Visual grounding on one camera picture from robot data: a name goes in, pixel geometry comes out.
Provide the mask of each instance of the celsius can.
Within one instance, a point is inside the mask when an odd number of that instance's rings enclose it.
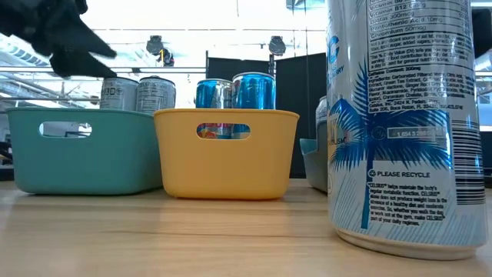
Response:
[[[327,121],[327,101],[326,96],[320,98],[320,103],[316,108],[316,126]]]
[[[273,76],[259,72],[247,72],[236,75],[232,108],[275,109],[277,90]],[[246,125],[236,124],[233,128],[234,139],[245,139],[250,129]]]
[[[142,78],[138,85],[137,112],[149,115],[163,108],[174,108],[176,105],[176,86],[158,76]]]
[[[443,260],[486,242],[470,17],[468,0],[328,0],[328,193],[342,239]]]
[[[102,82],[100,108],[134,111],[138,82],[129,78],[105,78]]]
[[[197,108],[232,108],[232,82],[222,79],[200,81],[195,101]],[[198,126],[197,133],[207,139],[230,139],[232,124],[206,122]]]

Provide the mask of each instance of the black partition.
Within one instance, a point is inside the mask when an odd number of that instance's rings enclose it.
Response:
[[[305,178],[299,139],[315,139],[319,99],[326,95],[326,55],[316,54],[276,61],[277,109],[295,112],[299,118],[292,155],[291,178]],[[231,80],[242,72],[268,73],[268,62],[209,58],[207,78]]]
[[[268,62],[231,58],[208,58],[207,78],[221,78],[232,81],[234,76],[244,72],[268,74]]]
[[[277,61],[277,109],[301,116],[292,154],[291,177],[305,178],[299,139],[316,138],[316,107],[326,95],[326,55],[316,54]]]
[[[484,165],[485,186],[492,189],[492,132],[480,132],[482,140],[482,162]]]

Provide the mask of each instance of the storage bin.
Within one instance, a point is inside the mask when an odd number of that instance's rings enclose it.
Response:
[[[11,108],[15,183],[24,192],[125,195],[159,187],[153,118],[138,112]],[[43,122],[87,122],[86,138],[45,137]]]
[[[327,192],[328,175],[327,123],[320,122],[316,128],[316,139],[301,138],[301,151],[309,185]]]
[[[257,109],[174,109],[154,114],[164,187],[175,197],[276,199],[287,190],[299,115]],[[206,139],[202,123],[246,124],[245,139]]]

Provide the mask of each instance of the can lid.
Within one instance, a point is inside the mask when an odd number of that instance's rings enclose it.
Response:
[[[231,83],[231,81],[229,80],[225,80],[225,79],[219,79],[219,78],[210,78],[210,79],[205,79],[205,80],[201,80],[198,82],[198,84],[202,83],[202,82],[208,82],[208,81],[217,81],[217,82],[227,82],[227,83]]]
[[[140,79],[140,82],[142,82],[143,80],[147,80],[147,79],[159,79],[159,80],[162,80],[162,81],[168,81],[168,82],[172,83],[173,85],[176,85],[173,81],[167,80],[166,78],[162,78],[162,77],[159,77],[159,76],[144,77],[144,78],[141,78]]]
[[[233,80],[235,80],[237,77],[241,77],[244,75],[263,75],[266,77],[274,78],[274,76],[263,72],[245,72],[245,73],[237,74],[236,76],[233,77]]]
[[[123,80],[128,80],[128,81],[132,81],[132,82],[136,82],[138,84],[138,81],[137,80],[134,80],[134,79],[130,79],[130,78],[126,78],[126,77],[109,77],[109,78],[105,78],[104,80],[114,80],[114,79],[123,79]]]

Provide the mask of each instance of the blue can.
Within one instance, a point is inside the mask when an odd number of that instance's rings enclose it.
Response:
[[[232,108],[276,108],[277,89],[271,75],[259,72],[241,73],[234,77],[233,83]],[[249,133],[249,127],[242,124],[234,125],[232,132],[234,139],[245,139]]]
[[[197,108],[232,108],[231,81],[222,79],[205,79],[197,86]],[[197,128],[197,134],[204,139],[230,139],[232,124],[203,122]]]

